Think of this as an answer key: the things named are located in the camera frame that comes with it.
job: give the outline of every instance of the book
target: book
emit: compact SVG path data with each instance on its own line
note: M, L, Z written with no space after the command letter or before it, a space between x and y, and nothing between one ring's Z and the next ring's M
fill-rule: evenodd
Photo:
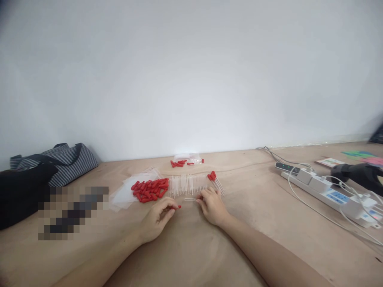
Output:
M337 159L333 159L333 158L330 158L330 157L322 159L322 160L319 160L319 161L315 161L315 162L317 164L320 164L320 165L328 167L328 168L333 168L336 165L344 164L344 162L338 161Z

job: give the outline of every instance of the wrist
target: wrist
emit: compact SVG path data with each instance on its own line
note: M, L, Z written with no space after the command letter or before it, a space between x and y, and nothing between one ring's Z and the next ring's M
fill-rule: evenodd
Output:
M223 217L222 217L222 220L221 222L218 224L218 226L220 228L222 228L223 230L225 230L227 227L230 226L230 224L232 223L233 221L233 216L230 214L230 213L226 213Z

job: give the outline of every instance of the left hand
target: left hand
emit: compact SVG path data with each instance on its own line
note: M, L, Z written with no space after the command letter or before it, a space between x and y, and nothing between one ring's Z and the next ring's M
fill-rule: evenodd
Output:
M165 225L174 215L178 205L173 198L164 197L154 204L145 218L142 220L139 231L142 243L156 239L164 229Z

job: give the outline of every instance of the white wall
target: white wall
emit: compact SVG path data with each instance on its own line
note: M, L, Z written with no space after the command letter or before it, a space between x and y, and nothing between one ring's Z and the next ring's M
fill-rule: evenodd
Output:
M19 0L0 25L0 167L56 143L103 161L368 137L379 0Z

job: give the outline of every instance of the colorful paper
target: colorful paper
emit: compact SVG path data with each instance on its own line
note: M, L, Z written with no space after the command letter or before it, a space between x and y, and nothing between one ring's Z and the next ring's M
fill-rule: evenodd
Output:
M368 151L342 151L342 153L350 159L362 161L370 165L383 168L383 158L377 157Z

